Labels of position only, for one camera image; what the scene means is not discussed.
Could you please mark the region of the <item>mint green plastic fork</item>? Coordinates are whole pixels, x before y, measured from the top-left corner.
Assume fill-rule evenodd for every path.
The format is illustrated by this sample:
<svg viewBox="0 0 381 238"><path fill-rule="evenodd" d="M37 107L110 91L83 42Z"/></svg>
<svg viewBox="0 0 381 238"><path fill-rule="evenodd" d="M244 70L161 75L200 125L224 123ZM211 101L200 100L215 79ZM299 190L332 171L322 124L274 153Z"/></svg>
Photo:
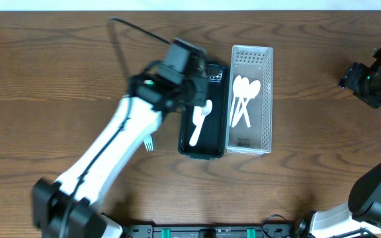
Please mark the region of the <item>mint green plastic fork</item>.
<svg viewBox="0 0 381 238"><path fill-rule="evenodd" d="M153 151L153 138L152 135L148 135L144 138L144 145L148 152Z"/></svg>

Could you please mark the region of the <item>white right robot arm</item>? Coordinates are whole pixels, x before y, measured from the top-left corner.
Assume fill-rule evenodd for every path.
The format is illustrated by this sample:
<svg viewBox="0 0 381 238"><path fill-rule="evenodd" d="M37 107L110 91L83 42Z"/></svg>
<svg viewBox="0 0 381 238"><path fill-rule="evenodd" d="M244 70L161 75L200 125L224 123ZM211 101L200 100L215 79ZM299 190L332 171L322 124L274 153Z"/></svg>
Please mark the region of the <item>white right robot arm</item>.
<svg viewBox="0 0 381 238"><path fill-rule="evenodd" d="M374 63L353 63L339 81L343 89L372 108L381 107L381 48ZM328 211L315 212L294 226L294 237L377 237L381 234L381 163L353 185L349 199Z"/></svg>

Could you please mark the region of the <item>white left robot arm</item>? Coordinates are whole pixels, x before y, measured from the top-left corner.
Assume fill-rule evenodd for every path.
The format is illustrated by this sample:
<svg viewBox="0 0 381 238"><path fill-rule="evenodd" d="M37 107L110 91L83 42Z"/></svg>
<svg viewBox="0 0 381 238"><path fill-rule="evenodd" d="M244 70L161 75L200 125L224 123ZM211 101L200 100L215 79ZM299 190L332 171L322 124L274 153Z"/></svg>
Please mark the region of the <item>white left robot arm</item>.
<svg viewBox="0 0 381 238"><path fill-rule="evenodd" d="M204 48L174 39L165 59L129 78L128 94L84 155L55 182L32 189L32 218L43 237L121 237L124 229L99 210L144 138L181 106L204 106Z"/></svg>

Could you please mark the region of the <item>dark green plastic basket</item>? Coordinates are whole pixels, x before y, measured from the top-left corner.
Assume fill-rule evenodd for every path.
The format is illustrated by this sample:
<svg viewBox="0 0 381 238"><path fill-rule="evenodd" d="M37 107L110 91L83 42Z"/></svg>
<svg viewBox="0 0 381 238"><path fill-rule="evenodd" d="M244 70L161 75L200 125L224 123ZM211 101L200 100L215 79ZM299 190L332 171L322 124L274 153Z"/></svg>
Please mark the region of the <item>dark green plastic basket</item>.
<svg viewBox="0 0 381 238"><path fill-rule="evenodd" d="M210 61L206 65L206 74L208 99L213 104L212 111L204 120L196 145L191 146L189 142L196 128L192 122L194 108L184 107L181 116L178 152L193 159L210 160L221 158L225 150L229 67Z"/></svg>

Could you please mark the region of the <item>white plastic fork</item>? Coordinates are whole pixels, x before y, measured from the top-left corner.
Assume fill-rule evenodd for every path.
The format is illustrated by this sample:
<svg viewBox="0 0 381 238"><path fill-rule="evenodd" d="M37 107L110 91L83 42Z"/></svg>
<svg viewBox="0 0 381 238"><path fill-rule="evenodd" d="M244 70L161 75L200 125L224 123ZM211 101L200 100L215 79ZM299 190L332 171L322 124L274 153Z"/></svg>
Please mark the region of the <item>white plastic fork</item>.
<svg viewBox="0 0 381 238"><path fill-rule="evenodd" d="M202 108L200 106L195 106L192 114L192 122L195 126L200 124L202 118Z"/></svg>

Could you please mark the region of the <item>clear perforated plastic basket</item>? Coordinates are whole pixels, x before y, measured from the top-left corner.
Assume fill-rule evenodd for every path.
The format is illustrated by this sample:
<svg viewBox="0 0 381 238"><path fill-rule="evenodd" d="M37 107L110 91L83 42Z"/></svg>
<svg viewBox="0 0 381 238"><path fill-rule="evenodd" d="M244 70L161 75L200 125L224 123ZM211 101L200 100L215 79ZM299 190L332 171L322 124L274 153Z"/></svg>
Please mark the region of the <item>clear perforated plastic basket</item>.
<svg viewBox="0 0 381 238"><path fill-rule="evenodd" d="M270 47L235 45L230 65L230 102L226 128L226 149L229 153L263 155L272 149L273 123L273 67L274 50ZM247 111L251 123L248 128L242 116L236 126L230 126L230 110L233 99L233 82L240 75L249 83L261 82L259 94L251 99ZM241 108L240 94L236 100L237 111Z"/></svg>

